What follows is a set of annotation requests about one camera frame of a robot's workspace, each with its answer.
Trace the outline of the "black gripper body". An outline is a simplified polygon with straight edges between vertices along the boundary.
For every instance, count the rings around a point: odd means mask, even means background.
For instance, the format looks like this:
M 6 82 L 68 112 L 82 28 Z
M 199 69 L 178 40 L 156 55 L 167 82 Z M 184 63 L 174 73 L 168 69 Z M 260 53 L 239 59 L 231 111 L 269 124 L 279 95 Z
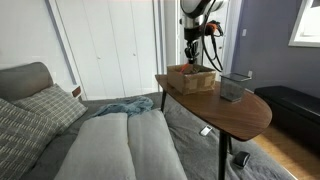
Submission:
M 186 57 L 188 58 L 189 64 L 194 64 L 197 61 L 198 52 L 198 42 L 197 41 L 188 41 L 187 47 L 184 50 Z

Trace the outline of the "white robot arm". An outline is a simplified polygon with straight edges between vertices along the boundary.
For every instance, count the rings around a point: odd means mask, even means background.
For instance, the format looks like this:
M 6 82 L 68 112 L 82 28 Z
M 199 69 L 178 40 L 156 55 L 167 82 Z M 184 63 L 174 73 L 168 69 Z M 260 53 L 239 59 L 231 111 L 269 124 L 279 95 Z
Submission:
M 223 30 L 220 23 L 215 20 L 209 21 L 211 12 L 222 8 L 228 0 L 180 0 L 180 8 L 183 17 L 180 24 L 184 29 L 184 39 L 186 40 L 186 48 L 184 50 L 189 64 L 194 64 L 199 55 L 198 45 L 202 43 L 204 46 L 204 37 L 223 36 Z

